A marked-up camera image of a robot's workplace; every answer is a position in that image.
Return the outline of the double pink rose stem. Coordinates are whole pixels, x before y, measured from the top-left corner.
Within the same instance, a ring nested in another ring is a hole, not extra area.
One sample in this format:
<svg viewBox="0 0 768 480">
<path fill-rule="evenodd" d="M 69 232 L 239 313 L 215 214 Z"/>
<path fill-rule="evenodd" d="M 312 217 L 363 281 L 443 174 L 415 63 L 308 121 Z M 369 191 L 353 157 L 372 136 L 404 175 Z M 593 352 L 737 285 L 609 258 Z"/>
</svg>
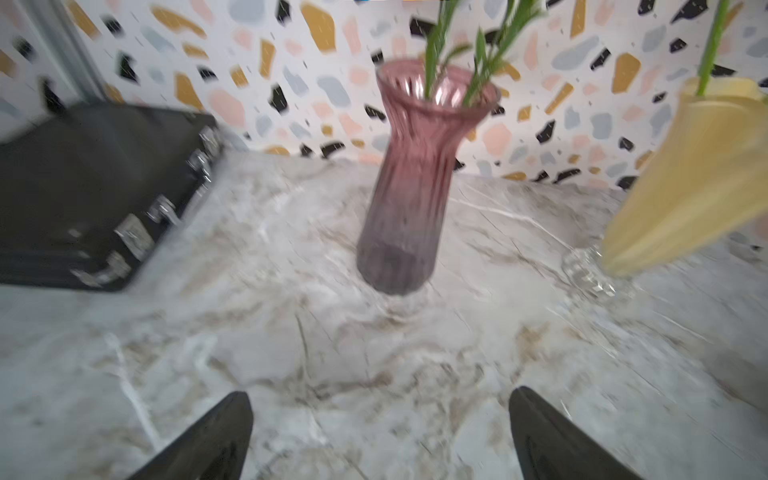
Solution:
<svg viewBox="0 0 768 480">
<path fill-rule="evenodd" d="M 729 9 L 729 0 L 718 1 L 697 72 L 698 83 L 695 90 L 696 97 L 704 97 L 706 95 L 717 52 L 720 48 L 722 35 L 726 28 Z"/>
</svg>

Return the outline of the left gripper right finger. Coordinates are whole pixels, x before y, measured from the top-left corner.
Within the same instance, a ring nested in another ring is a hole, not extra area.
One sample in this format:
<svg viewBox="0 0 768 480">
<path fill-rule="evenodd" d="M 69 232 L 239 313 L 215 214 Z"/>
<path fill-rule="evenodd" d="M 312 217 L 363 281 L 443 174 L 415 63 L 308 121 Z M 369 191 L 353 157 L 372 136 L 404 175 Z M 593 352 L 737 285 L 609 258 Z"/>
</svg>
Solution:
<svg viewBox="0 0 768 480">
<path fill-rule="evenodd" d="M 513 390 L 508 411 L 525 480 L 640 480 L 533 389 Z"/>
</svg>

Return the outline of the yellow carnation stem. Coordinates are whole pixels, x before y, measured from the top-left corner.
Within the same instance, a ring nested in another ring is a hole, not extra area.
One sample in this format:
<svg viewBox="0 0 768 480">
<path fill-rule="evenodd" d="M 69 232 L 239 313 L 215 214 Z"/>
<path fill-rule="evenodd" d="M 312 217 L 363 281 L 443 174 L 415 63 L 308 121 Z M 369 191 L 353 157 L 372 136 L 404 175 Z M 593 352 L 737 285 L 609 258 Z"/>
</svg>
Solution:
<svg viewBox="0 0 768 480">
<path fill-rule="evenodd" d="M 504 17 L 493 40 L 487 42 L 482 30 L 475 41 L 475 65 L 473 75 L 462 100 L 463 107 L 474 107 L 480 102 L 483 89 L 490 78 L 503 67 L 505 55 L 523 30 L 533 21 L 545 15 L 541 1 L 507 1 Z"/>
<path fill-rule="evenodd" d="M 445 47 L 446 34 L 450 28 L 459 1 L 440 1 L 435 26 L 427 37 L 424 57 L 424 100 L 432 100 L 432 90 L 438 75 L 440 57 Z"/>
</svg>

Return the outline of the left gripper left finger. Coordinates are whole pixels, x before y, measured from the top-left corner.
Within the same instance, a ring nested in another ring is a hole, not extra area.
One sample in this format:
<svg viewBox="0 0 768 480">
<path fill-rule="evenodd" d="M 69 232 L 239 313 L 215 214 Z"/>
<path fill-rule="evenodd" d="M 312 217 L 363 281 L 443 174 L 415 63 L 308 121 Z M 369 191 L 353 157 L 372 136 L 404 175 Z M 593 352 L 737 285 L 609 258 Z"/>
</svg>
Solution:
<svg viewBox="0 0 768 480">
<path fill-rule="evenodd" d="M 241 477 L 253 431 L 249 396 L 233 391 L 133 473 L 130 480 Z"/>
</svg>

